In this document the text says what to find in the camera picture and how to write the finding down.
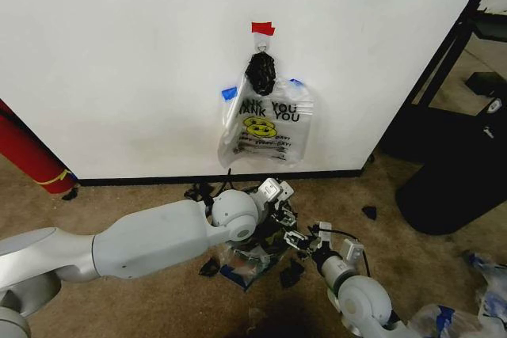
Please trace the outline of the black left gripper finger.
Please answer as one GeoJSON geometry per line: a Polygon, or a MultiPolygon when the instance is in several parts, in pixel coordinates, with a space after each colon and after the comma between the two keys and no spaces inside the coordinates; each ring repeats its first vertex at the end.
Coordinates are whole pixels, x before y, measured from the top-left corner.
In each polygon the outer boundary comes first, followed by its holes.
{"type": "Polygon", "coordinates": [[[287,211],[284,213],[274,213],[274,220],[282,225],[286,229],[294,230],[296,229],[297,216],[294,215],[291,211],[287,211]]]}

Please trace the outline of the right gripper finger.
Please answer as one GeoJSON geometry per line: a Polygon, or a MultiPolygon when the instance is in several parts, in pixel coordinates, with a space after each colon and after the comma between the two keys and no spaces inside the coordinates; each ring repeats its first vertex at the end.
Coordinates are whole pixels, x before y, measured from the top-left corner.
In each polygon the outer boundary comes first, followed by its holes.
{"type": "Polygon", "coordinates": [[[314,238],[297,230],[290,230],[284,233],[284,240],[290,246],[309,246],[314,238]]]}
{"type": "Polygon", "coordinates": [[[303,246],[296,247],[295,250],[297,257],[300,258],[301,260],[313,260],[318,250],[318,247],[314,245],[308,245],[304,247],[303,246]]]}

